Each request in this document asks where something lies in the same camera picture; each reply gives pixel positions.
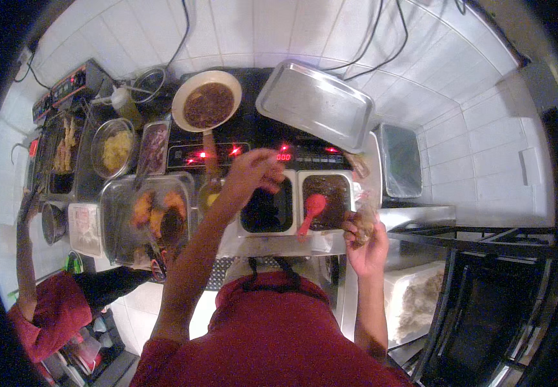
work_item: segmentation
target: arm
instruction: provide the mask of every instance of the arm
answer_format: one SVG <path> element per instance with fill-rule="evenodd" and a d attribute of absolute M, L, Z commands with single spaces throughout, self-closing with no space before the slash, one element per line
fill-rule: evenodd
<path fill-rule="evenodd" d="M 167 281 L 152 337 L 180 344 L 189 340 L 193 311 L 210 278 L 223 231 L 256 188 L 275 193 L 279 190 L 276 183 L 283 178 L 276 153 L 267 149 L 248 152 L 234 162 L 219 197 L 193 238 L 177 259 L 173 254 L 167 257 Z"/>
<path fill-rule="evenodd" d="M 23 219 L 18 217 L 16 226 L 16 277 L 19 284 L 19 307 L 23 317 L 31 322 L 34 319 L 34 311 L 37 305 L 36 278 L 34 274 L 34 262 L 32 261 L 32 241 L 29 238 L 29 224 L 38 212 L 38 196 L 33 197 L 26 193 L 21 201 L 21 210 L 27 209 L 27 216 Z"/>
<path fill-rule="evenodd" d="M 354 249 L 357 228 L 349 213 L 343 228 L 348 259 L 358 275 L 358 306 L 354 343 L 376 360 L 383 362 L 388 349 L 387 319 L 384 311 L 384 265 L 388 254 L 388 236 L 376 217 L 374 234 L 364 246 Z"/>

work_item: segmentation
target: black apron strap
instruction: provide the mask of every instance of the black apron strap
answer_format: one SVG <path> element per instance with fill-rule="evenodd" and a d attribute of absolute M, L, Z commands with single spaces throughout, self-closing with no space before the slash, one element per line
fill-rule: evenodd
<path fill-rule="evenodd" d="M 308 295 L 309 297 L 317 298 L 323 302 L 326 302 L 326 299 L 319 294 L 307 292 L 306 290 L 302 290 L 300 288 L 300 276 L 296 273 L 292 267 L 286 262 L 286 260 L 282 257 L 275 257 L 274 258 L 281 270 L 288 276 L 290 284 L 287 285 L 253 285 L 257 280 L 257 259 L 249 258 L 249 266 L 251 267 L 251 271 L 253 271 L 253 276 L 244 284 L 242 284 L 242 290 L 245 292 L 256 292 L 259 290 L 269 290 L 272 292 L 277 293 L 301 293 L 304 295 Z"/>

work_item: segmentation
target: brown sauce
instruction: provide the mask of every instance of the brown sauce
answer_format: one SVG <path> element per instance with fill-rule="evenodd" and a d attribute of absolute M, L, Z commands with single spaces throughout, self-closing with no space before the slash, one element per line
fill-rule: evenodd
<path fill-rule="evenodd" d="M 313 194 L 324 195 L 326 207 L 320 215 L 314 217 L 309 228 L 313 231 L 340 229 L 345 212 L 350 208 L 349 184 L 346 178 L 336 174 L 307 176 L 302 182 L 302 202 L 305 203 L 307 197 Z"/>
<path fill-rule="evenodd" d="M 184 119 L 196 128 L 210 128 L 223 122 L 234 108 L 234 94 L 224 84 L 199 86 L 184 103 Z"/>

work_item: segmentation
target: trash can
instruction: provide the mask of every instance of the trash can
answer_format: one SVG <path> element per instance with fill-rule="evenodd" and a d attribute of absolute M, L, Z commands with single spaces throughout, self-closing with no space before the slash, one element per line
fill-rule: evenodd
<path fill-rule="evenodd" d="M 381 124 L 378 130 L 385 196 L 404 199 L 420 197 L 421 158 L 416 133 L 389 124 Z"/>

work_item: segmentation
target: power cable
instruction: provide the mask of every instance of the power cable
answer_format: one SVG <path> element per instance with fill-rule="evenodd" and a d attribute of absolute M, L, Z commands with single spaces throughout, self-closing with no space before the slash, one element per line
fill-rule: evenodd
<path fill-rule="evenodd" d="M 38 83 L 40 86 L 43 86 L 45 89 L 49 90 L 49 92 L 51 93 L 51 88 L 45 86 L 44 84 L 42 84 L 40 81 L 38 81 L 38 78 L 36 78 L 36 73 L 34 72 L 34 69 L 32 68 L 32 66 L 27 66 L 27 68 L 32 72 L 32 75 L 34 76 L 34 79 L 36 80 L 36 83 Z"/>
<path fill-rule="evenodd" d="M 27 77 L 27 75 L 29 74 L 29 66 L 32 65 L 32 61 L 34 60 L 34 54 L 35 53 L 32 53 L 32 56 L 29 57 L 29 61 L 27 62 L 27 71 L 25 72 L 25 75 L 21 79 L 13 79 L 13 82 L 16 83 L 23 82 L 25 77 Z"/>
<path fill-rule="evenodd" d="M 336 67 L 330 67 L 328 69 L 320 69 L 321 71 L 332 71 L 332 70 L 338 70 L 347 66 L 351 66 L 354 63 L 357 63 L 358 61 L 360 61 L 360 58 L 362 58 L 363 56 L 365 56 L 365 53 L 367 52 L 367 49 L 369 49 L 369 45 L 371 44 L 371 42 L 374 39 L 374 36 L 376 35 L 376 28 L 378 28 L 378 23 L 380 21 L 380 16 L 382 15 L 382 5 L 384 3 L 384 0 L 380 0 L 380 7 L 378 8 L 378 15 L 376 16 L 376 21 L 374 22 L 374 29 L 371 31 L 371 35 L 369 35 L 369 39 L 367 40 L 367 44 L 365 44 L 365 47 L 363 49 L 363 51 L 361 52 L 361 54 L 358 56 L 358 58 L 354 59 L 352 62 L 350 63 L 346 63 L 343 64 L 341 66 L 336 66 Z"/>
<path fill-rule="evenodd" d="M 387 63 L 389 63 L 392 60 L 394 60 L 395 58 L 397 58 L 399 56 L 399 54 L 401 54 L 401 52 L 403 51 L 404 47 L 406 46 L 407 38 L 408 38 L 409 34 L 407 32 L 406 18 L 403 15 L 403 11 L 401 10 L 401 6 L 399 5 L 399 0 L 396 0 L 396 2 L 397 2 L 397 8 L 399 9 L 399 16 L 401 16 L 401 23 L 403 24 L 403 30 L 404 30 L 404 33 L 406 34 L 406 38 L 403 40 L 403 43 L 401 44 L 401 47 L 399 47 L 399 50 L 397 51 L 397 54 L 393 55 L 391 58 L 388 58 L 387 60 L 383 61 L 382 63 L 380 63 L 379 65 L 375 66 L 372 69 L 369 69 L 367 71 L 363 71 L 362 73 L 358 73 L 356 75 L 352 75 L 351 77 L 345 78 L 344 79 L 345 82 L 351 81 L 354 78 L 360 77 L 361 75 L 369 74 L 372 71 L 376 71 L 380 67 L 386 65 Z"/>
<path fill-rule="evenodd" d="M 455 5 L 462 15 L 466 14 L 466 0 L 455 0 Z"/>
<path fill-rule="evenodd" d="M 169 62 L 167 62 L 167 65 L 165 66 L 165 68 L 169 68 L 169 65 L 171 65 L 171 63 L 174 61 L 175 57 L 180 53 L 180 50 L 182 49 L 182 46 L 184 45 L 184 41 L 186 41 L 187 37 L 189 36 L 189 30 L 191 28 L 191 23 L 189 20 L 189 10 L 187 10 L 187 4 L 185 3 L 185 0 L 182 0 L 182 8 L 184 8 L 184 17 L 186 18 L 187 21 L 187 28 L 184 31 L 184 35 L 182 35 L 182 40 L 180 41 L 180 44 L 178 45 L 178 48 L 175 50 L 174 52 L 174 56 L 171 57 L 171 59 L 169 59 Z"/>

